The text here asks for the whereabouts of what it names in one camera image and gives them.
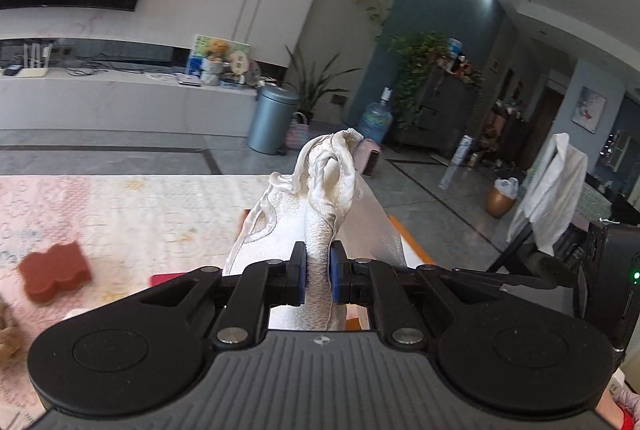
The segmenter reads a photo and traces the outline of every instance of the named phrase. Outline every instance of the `red wristband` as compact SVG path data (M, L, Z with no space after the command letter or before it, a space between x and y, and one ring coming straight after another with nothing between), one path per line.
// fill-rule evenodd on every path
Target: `red wristband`
M625 415L625 420L622 423L621 430L634 430L634 418L632 415L624 408L622 409L622 413Z

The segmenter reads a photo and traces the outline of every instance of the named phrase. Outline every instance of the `red sponge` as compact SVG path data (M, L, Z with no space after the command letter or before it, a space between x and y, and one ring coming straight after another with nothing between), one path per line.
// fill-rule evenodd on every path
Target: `red sponge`
M77 242L53 245L46 253L30 253L18 269L24 291L38 303L53 299L58 291L74 291L91 280L91 271Z

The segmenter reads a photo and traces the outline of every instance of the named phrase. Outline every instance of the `lace tablecloth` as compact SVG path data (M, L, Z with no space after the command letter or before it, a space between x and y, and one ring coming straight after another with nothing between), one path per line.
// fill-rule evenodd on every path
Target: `lace tablecloth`
M156 273L222 267L239 214L268 176L0 177L0 296L25 348L71 309L94 308L148 287ZM94 276L74 295L33 304L16 269L31 251L78 241ZM0 402L37 408L25 353L0 368Z

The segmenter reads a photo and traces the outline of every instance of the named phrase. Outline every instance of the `clear plastic bottle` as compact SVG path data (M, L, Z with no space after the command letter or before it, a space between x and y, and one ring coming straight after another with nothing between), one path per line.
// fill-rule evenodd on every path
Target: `clear plastic bottle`
M379 145L382 145L382 140L394 120L391 114L391 106L389 105L390 99L391 89L385 87L380 101L371 102L366 111L364 111L362 118L360 118L360 123L358 123L357 131L365 139L372 139Z

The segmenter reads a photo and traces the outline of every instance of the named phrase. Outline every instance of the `metal screw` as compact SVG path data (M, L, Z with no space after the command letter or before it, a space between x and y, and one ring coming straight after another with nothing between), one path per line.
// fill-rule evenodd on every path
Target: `metal screw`
M421 331L411 327L396 329L391 336L396 342L404 345L417 344L424 338L424 334Z
M225 327L218 331L216 336L223 344L241 344L248 338L249 333L241 327Z

